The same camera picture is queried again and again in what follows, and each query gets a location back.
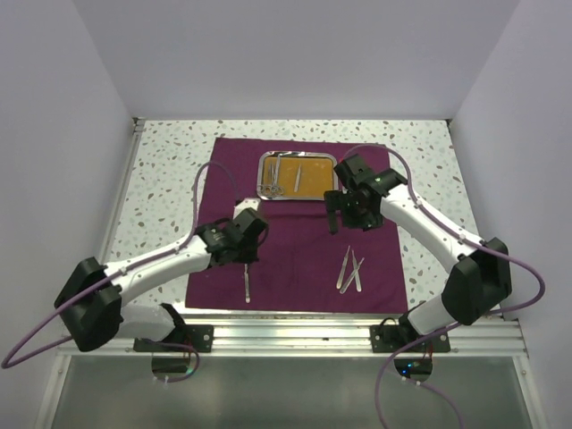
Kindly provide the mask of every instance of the white enclosure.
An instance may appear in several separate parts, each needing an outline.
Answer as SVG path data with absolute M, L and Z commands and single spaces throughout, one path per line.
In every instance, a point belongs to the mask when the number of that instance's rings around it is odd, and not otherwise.
M 570 22 L 567 0 L 3 1 L 0 355 L 101 248 L 131 118 L 451 119 L 481 235 L 547 280 L 513 316 L 568 427 Z M 510 303 L 534 295 L 513 280 Z M 0 372 L 2 427 L 34 425 L 53 362 Z

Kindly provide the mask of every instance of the maroon fabric mat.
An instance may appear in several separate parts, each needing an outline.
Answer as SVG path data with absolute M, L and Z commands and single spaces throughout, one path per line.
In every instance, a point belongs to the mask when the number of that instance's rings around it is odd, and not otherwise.
M 308 143 L 258 139 L 217 139 L 211 159 L 224 164 L 236 178 L 243 197 L 256 195 L 260 156 L 269 150 L 325 152 L 336 159 L 352 147 L 346 143 Z M 359 153 L 376 171 L 389 168 L 389 157 L 374 147 Z M 198 224 L 231 217 L 233 192 L 219 168 L 209 168 Z M 263 201 L 270 224 L 258 250 L 260 261 L 250 267 L 250 303 L 245 302 L 244 265 L 230 264 L 189 276 L 185 304 L 194 308 L 309 311 L 335 313 L 403 313 L 407 297 L 395 223 L 362 232 L 341 228 L 328 232 L 321 201 Z M 348 245 L 361 265 L 363 291 L 353 282 L 341 295 L 335 283 Z M 352 269 L 349 256 L 346 276 Z

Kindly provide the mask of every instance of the white robotic arm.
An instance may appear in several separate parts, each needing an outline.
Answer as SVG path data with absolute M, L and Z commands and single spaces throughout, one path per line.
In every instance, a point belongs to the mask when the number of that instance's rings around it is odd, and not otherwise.
M 502 241 L 486 242 L 465 231 L 416 193 L 414 202 L 403 176 L 392 169 L 373 172 L 359 155 L 342 160 L 334 170 L 347 191 L 333 190 L 324 195 L 331 233 L 338 230 L 338 211 L 343 226 L 364 231 L 381 227 L 383 218 L 390 219 L 429 249 L 450 275 L 441 295 L 400 318 L 403 340 L 415 340 L 455 322 L 472 324 L 511 293 L 509 262 L 466 244 L 480 243 L 508 254 Z M 446 229 L 457 232 L 458 237 Z
M 107 265 L 93 257 L 81 261 L 56 299 L 56 308 L 97 281 L 110 280 L 61 313 L 78 348 L 91 351 L 112 338 L 160 341 L 169 336 L 181 321 L 172 306 L 147 307 L 132 300 L 184 274 L 256 262 L 258 237 L 268 228 L 257 212 L 259 204 L 259 199 L 247 198 L 235 207 L 231 221 L 201 225 L 190 239 L 187 235 L 139 257 Z

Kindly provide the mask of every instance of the stainless steel tray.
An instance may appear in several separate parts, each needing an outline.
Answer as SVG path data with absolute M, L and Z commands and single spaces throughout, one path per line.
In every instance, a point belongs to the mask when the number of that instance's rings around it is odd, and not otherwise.
M 266 152 L 258 162 L 257 195 L 265 200 L 323 201 L 325 191 L 338 189 L 338 178 L 333 171 L 336 164 L 336 158 L 326 153 L 283 150 Z M 275 170 L 276 165 L 280 167 L 274 184 L 272 169 Z

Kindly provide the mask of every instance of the metal frame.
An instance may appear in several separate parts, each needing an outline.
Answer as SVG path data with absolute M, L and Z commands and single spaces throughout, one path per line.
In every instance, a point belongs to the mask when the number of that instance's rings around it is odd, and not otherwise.
M 65 377 L 70 369 L 71 360 L 71 356 L 64 354 L 58 354 L 55 357 L 52 373 L 47 381 L 44 398 L 42 399 L 42 404 L 38 411 L 36 424 L 34 425 L 36 429 L 52 427 L 55 411 L 57 410 L 57 404 L 60 402 L 60 397 L 62 396 Z
M 517 371 L 518 383 L 525 400 L 528 416 L 532 423 L 533 429 L 544 429 L 550 427 L 546 415 L 544 414 L 543 404 L 540 401 L 538 389 L 534 383 L 534 378 L 530 370 L 528 357 L 514 357 L 513 362 Z
M 185 316 L 186 324 L 214 326 L 212 357 L 298 357 L 298 358 L 383 358 L 390 353 L 372 352 L 369 326 L 379 324 L 382 316 L 296 316 L 254 315 L 234 317 Z M 525 343 L 518 322 L 500 318 L 484 319 L 472 326 L 450 332 L 451 353 L 443 358 L 522 357 Z M 125 356 L 132 354 L 133 340 L 114 340 L 89 353 L 90 356 Z M 75 345 L 61 347 L 68 356 L 79 356 Z M 177 356 L 162 353 L 159 356 Z M 418 353 L 404 353 L 417 357 Z
M 122 183 L 118 189 L 114 210 L 105 229 L 99 258 L 107 260 L 117 221 L 130 181 L 132 165 L 139 149 L 145 120 L 137 119 L 130 152 L 126 159 Z M 335 315 L 293 312 L 252 312 L 234 310 L 205 310 L 176 305 L 187 324 L 212 324 L 216 357 L 300 357 L 300 358 L 376 358 L 388 353 L 374 354 L 369 341 L 369 326 L 379 324 L 386 315 Z M 508 322 L 499 317 L 487 317 L 472 326 L 461 326 L 450 332 L 451 353 L 440 358 L 512 357 L 519 385 L 534 429 L 548 427 L 545 414 L 526 354 L 526 345 L 518 321 Z M 83 355 L 74 344 L 62 345 L 48 380 L 35 427 L 49 428 L 55 418 L 72 357 Z M 94 350 L 89 356 L 149 356 L 135 353 L 133 340 L 114 340 Z M 172 353 L 155 353 L 169 356 Z M 413 357 L 418 354 L 405 353 Z

